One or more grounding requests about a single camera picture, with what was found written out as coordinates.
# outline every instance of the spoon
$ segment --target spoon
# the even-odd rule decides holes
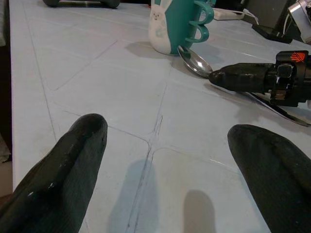
[[[184,47],[178,46],[178,53],[180,57],[184,60],[185,65],[192,70],[194,73],[198,74],[199,76],[208,79],[211,72],[213,72],[212,67],[209,65],[207,61],[205,61],[202,57],[196,54],[194,51]],[[255,93],[247,92],[247,94],[252,97],[254,100],[262,104],[263,106],[267,107],[268,109],[272,110],[273,112],[277,113],[279,116],[288,119],[298,125],[302,125],[305,127],[310,126],[310,123],[305,122],[302,119],[299,119],[295,116],[290,115],[285,110],[281,109],[278,106],[271,105],[269,101],[262,99],[261,97],[257,96]]]
[[[209,63],[192,50],[180,45],[178,46],[178,53],[186,66],[201,77],[208,79],[209,74],[213,72]]]

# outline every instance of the white cable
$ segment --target white cable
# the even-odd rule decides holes
[[[233,13],[238,13],[238,14],[245,14],[247,16],[254,18],[256,23],[259,25],[258,18],[254,16],[252,13],[250,13],[247,9],[244,9],[243,11],[233,11],[233,10],[226,10],[226,9],[221,9],[221,8],[213,8],[213,9],[219,10],[219,11],[228,11],[228,12],[233,12]]]
[[[286,24],[287,24],[287,21],[288,21],[289,16],[290,16],[290,14],[287,14],[286,19],[285,19],[285,22],[284,22],[284,26],[283,26],[283,35],[285,35]]]

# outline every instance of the countertop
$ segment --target countertop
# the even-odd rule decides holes
[[[78,6],[10,1],[14,187],[79,116],[98,113],[108,122],[108,143],[81,233],[193,233],[192,221],[211,233],[269,232],[227,132],[261,126],[310,156],[310,128],[157,53],[145,5]],[[310,50],[268,41],[243,21],[207,27],[209,40],[192,49],[213,69]]]

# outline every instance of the tile grout line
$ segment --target tile grout line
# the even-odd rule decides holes
[[[63,86],[65,86],[67,83],[69,83],[71,80],[73,80],[78,74],[82,73],[86,68],[88,68],[90,65],[92,65],[93,61],[97,60],[100,56],[102,56],[105,52],[107,52],[117,42],[118,42],[118,40],[116,40],[111,45],[109,45],[109,47],[106,48],[103,52],[101,52],[97,57],[95,57],[94,59],[90,59],[81,69],[79,69],[74,75],[72,75],[66,82],[64,82],[58,88],[56,88],[55,90],[51,90],[51,89],[50,90],[51,91],[57,91],[58,89],[60,89]]]
[[[22,3],[22,5],[23,5],[23,10],[24,10],[25,18],[26,18],[28,32],[29,32],[29,35],[30,35],[30,38],[31,38],[31,44],[32,44],[32,47],[33,47],[34,55],[35,55],[35,62],[36,62],[36,65],[38,67],[38,73],[39,73],[39,77],[40,77],[40,80],[41,80],[41,86],[43,88],[44,99],[45,99],[45,102],[46,102],[46,105],[47,105],[47,108],[48,108],[48,112],[49,112],[51,127],[52,127],[52,131],[53,131],[54,139],[56,141],[56,134],[55,134],[55,130],[54,130],[53,122],[52,122],[52,117],[51,117],[51,112],[50,112],[50,107],[49,107],[49,104],[48,104],[48,99],[47,99],[45,87],[44,87],[43,80],[42,80],[42,75],[41,75],[40,66],[39,66],[39,63],[38,63],[37,54],[36,54],[36,51],[35,51],[34,40],[33,40],[33,37],[31,36],[31,31],[30,31],[30,27],[29,27],[29,21],[28,21],[28,18],[27,18],[25,5],[24,5],[24,3]]]
[[[134,202],[133,202],[133,206],[132,206],[132,210],[131,210],[131,214],[129,216],[129,220],[128,220],[128,224],[127,224],[127,228],[125,233],[128,233],[130,230],[130,226],[131,226],[131,220],[134,217],[135,222],[134,222],[134,229],[133,232],[136,232],[137,226],[138,226],[138,221],[139,221],[139,214],[141,211],[141,205],[143,202],[143,198],[144,198],[144,192],[145,192],[145,186],[147,185],[148,179],[149,179],[149,172],[150,170],[147,169],[147,161],[151,160],[151,165],[153,163],[153,159],[154,159],[154,153],[155,151],[158,149],[157,146],[157,142],[158,142],[158,135],[161,129],[161,125],[163,122],[163,115],[161,114],[162,112],[162,105],[163,105],[163,101],[164,101],[164,97],[166,94],[166,90],[167,90],[167,82],[165,82],[165,89],[163,91],[163,95],[162,95],[162,99],[161,99],[161,103],[160,103],[160,107],[159,107],[159,111],[157,113],[157,117],[156,117],[156,123],[155,123],[155,127],[152,131],[152,135],[148,141],[148,146],[149,146],[149,150],[147,153],[147,157],[146,157],[146,161],[145,161],[145,165],[143,168],[143,171],[141,173],[140,176],[140,180],[139,180],[139,185],[136,191],[136,195],[134,198]]]

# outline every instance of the mug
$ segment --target mug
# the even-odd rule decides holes
[[[148,36],[154,49],[163,54],[177,55],[179,45],[190,48],[193,43],[208,39],[204,26],[214,19],[207,0],[152,0]],[[199,21],[201,11],[206,17]],[[199,30],[201,37],[195,38]]]

